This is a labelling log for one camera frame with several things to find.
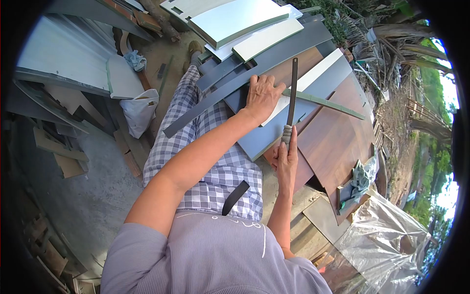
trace brown wood-grain panel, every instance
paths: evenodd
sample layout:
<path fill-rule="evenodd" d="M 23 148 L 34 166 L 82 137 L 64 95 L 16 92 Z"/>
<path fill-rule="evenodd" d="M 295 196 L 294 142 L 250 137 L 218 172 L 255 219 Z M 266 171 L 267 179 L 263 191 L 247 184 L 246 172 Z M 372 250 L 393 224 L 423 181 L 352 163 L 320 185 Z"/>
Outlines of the brown wood-grain panel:
<path fill-rule="evenodd" d="M 320 52 L 316 47 L 312 47 L 304 52 L 297 54 L 295 57 L 299 59 L 298 64 L 298 78 L 301 78 L 304 74 L 306 74 L 309 70 L 311 70 L 315 65 L 317 65 L 322 59 Z M 273 67 L 272 69 L 268 70 L 265 75 L 273 75 L 275 80 L 275 85 L 283 82 L 286 84 L 286 87 L 290 87 L 292 84 L 292 58 L 284 61 L 281 64 Z M 297 132 L 300 132 L 305 128 L 305 126 L 312 120 L 316 113 L 321 109 L 321 107 L 317 107 L 314 111 L 312 111 L 303 121 L 296 124 Z M 266 160 L 271 164 L 273 160 L 273 150 L 275 147 L 279 146 L 281 140 L 278 139 L 273 146 L 271 146 L 266 152 L 264 152 L 264 157 Z M 294 193 L 302 188 L 305 183 L 310 180 L 313 176 L 313 171 L 308 165 L 304 156 L 298 152 L 298 165 L 297 165 L 297 175 L 296 175 L 296 182 L 294 186 Z"/>
<path fill-rule="evenodd" d="M 274 82 L 276 86 L 282 82 L 286 84 L 287 88 L 289 88 L 292 84 L 292 59 L 295 57 L 298 58 L 298 78 L 301 78 L 323 59 L 323 56 L 321 56 L 317 47 L 312 47 L 295 55 L 293 58 L 276 65 L 272 69 L 265 72 L 264 75 L 274 76 L 276 78 L 276 81 Z"/>
<path fill-rule="evenodd" d="M 364 113 L 353 77 L 347 77 L 330 101 Z M 357 160 L 372 156 L 374 130 L 370 120 L 352 118 L 338 111 L 322 108 L 298 137 L 298 148 L 325 188 L 338 224 L 348 214 L 338 216 L 336 188 L 351 179 Z"/>

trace corrugated metal sheet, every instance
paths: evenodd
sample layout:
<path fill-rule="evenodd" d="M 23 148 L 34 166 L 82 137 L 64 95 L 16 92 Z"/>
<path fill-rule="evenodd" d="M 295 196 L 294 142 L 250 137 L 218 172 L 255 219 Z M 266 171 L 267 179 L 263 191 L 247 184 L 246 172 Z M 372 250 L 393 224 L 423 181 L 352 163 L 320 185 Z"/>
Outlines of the corrugated metal sheet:
<path fill-rule="evenodd" d="M 112 26 L 76 16 L 43 16 L 17 66 L 109 90 L 106 61 L 116 54 Z"/>

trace black strap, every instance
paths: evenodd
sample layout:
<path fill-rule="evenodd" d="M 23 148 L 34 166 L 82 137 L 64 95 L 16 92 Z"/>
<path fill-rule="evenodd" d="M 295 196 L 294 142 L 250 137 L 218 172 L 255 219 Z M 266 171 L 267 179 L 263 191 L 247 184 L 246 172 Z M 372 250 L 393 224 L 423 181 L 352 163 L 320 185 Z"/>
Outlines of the black strap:
<path fill-rule="evenodd" d="M 225 199 L 224 207 L 222 207 L 222 215 L 227 215 L 230 212 L 235 203 L 243 196 L 249 187 L 250 185 L 243 180 L 243 182 L 230 193 L 227 199 Z"/>

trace white plastic bag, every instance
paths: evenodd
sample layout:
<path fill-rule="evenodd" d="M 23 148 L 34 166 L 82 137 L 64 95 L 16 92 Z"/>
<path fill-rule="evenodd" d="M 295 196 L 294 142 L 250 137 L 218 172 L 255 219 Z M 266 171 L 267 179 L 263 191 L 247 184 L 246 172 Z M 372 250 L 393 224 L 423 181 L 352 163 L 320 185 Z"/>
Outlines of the white plastic bag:
<path fill-rule="evenodd" d="M 155 108 L 158 105 L 158 92 L 150 89 L 132 100 L 119 102 L 124 110 L 124 116 L 129 125 L 129 134 L 139 139 L 155 118 Z"/>

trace dirt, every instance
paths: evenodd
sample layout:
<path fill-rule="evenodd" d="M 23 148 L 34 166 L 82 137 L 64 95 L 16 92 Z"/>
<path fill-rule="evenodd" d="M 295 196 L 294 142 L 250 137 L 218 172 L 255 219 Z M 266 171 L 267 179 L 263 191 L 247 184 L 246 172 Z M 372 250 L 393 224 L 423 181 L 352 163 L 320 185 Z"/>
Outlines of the dirt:
<path fill-rule="evenodd" d="M 390 151 L 390 158 L 386 161 L 388 182 L 391 183 L 389 200 L 400 207 L 401 200 L 409 194 L 418 133 L 408 126 L 410 113 L 406 105 L 410 97 L 409 82 L 399 89 L 391 87 L 389 92 L 390 100 L 376 107 L 374 113 L 382 131 L 388 136 L 384 137 L 383 146 Z"/>

